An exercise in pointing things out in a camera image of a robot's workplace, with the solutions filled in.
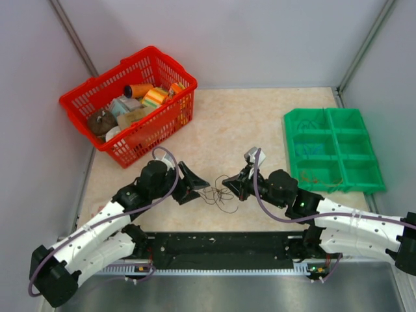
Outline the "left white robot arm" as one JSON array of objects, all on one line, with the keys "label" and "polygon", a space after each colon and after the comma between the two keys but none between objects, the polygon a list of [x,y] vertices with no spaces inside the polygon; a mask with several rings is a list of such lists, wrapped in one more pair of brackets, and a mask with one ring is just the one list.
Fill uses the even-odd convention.
[{"label": "left white robot arm", "polygon": [[30,287],[38,289],[51,307],[62,306],[96,272],[119,259],[147,252],[148,236],[133,224],[144,211],[169,196],[183,205],[199,198],[199,190],[209,185],[184,162],[150,161],[139,177],[121,188],[83,227],[49,248],[35,249]]}]

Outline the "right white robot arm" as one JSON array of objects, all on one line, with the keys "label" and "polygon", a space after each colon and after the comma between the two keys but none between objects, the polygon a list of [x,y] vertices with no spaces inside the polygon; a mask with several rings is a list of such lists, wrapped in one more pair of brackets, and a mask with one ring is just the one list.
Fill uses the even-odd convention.
[{"label": "right white robot arm", "polygon": [[415,213],[385,216],[341,205],[299,188],[282,169],[264,178],[253,166],[222,182],[239,200],[255,196],[262,210],[283,223],[307,224],[307,255],[322,253],[370,257],[415,275]]}]

